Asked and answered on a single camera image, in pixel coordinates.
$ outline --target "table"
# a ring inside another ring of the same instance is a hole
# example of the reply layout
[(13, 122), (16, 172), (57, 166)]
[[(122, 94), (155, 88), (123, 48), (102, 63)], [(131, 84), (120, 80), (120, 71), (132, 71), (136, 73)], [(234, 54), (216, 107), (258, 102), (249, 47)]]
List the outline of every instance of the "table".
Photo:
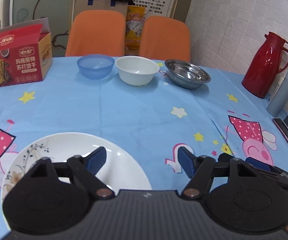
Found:
[[(77, 59), (54, 58), (43, 82), (0, 88), (0, 129), (15, 138), (7, 152), (59, 132), (97, 135), (126, 150), (153, 190), (181, 191), (189, 181), (177, 161), (180, 146), (196, 156), (253, 156), (288, 171), (288, 145), (266, 111), (268, 101), (246, 91), (242, 75), (204, 68), (211, 82), (189, 91), (156, 61), (161, 70), (151, 83), (132, 87), (116, 67), (103, 80), (86, 79)], [(222, 183), (215, 179), (213, 186)], [(0, 204), (0, 238), (7, 231)]]

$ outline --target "cracker box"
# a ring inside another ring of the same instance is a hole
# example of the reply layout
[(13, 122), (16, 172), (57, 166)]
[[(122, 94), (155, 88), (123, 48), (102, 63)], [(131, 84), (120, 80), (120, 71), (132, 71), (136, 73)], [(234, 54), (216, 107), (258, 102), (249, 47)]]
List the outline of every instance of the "cracker box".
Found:
[(46, 18), (0, 30), (0, 87), (42, 81), (51, 65)]

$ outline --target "thermos handle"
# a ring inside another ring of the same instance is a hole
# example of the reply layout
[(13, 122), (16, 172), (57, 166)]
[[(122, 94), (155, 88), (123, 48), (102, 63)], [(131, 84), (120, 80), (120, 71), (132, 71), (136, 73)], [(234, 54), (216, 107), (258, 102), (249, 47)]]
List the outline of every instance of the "thermos handle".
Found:
[[(284, 47), (283, 47), (282, 49), (288, 53), (288, 49), (286, 49), (286, 48), (284, 48)], [(284, 68), (280, 68), (280, 69), (278, 70), (278, 74), (280, 74), (282, 71), (284, 71), (287, 67), (288, 67), (288, 63), (286, 64), (286, 66), (285, 66)]]

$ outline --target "orange chair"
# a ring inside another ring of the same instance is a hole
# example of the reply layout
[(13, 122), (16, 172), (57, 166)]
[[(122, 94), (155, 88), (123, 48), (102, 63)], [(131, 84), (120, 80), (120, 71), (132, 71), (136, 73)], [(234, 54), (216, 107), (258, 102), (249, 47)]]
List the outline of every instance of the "orange chair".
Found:
[(65, 56), (124, 55), (126, 21), (123, 14), (88, 10), (78, 14), (71, 26)]
[(190, 61), (189, 30), (185, 23), (151, 16), (144, 23), (139, 56), (150, 59)]

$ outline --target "yellow snack package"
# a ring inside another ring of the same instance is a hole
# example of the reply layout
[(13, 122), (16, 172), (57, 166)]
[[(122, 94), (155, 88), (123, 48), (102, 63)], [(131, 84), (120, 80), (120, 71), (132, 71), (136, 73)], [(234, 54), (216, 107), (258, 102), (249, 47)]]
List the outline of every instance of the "yellow snack package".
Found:
[(126, 49), (140, 48), (141, 34), (145, 22), (145, 17), (145, 7), (132, 5), (127, 7), (125, 32)]

